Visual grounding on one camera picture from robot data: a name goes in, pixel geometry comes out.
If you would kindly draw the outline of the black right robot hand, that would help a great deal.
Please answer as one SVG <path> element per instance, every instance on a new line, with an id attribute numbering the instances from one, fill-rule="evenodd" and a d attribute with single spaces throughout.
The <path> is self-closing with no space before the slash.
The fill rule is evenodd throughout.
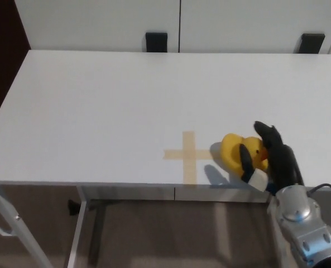
<path id="1" fill-rule="evenodd" d="M 275 126 L 268 126 L 256 121 L 254 129 L 262 138 L 263 148 L 267 153 L 268 167 L 261 170 L 254 166 L 250 151 L 242 143 L 239 146 L 239 156 L 243 174 L 241 180 L 251 187 L 268 192 L 271 195 L 292 185 L 304 185 L 297 160 L 292 148 L 283 143 Z"/>

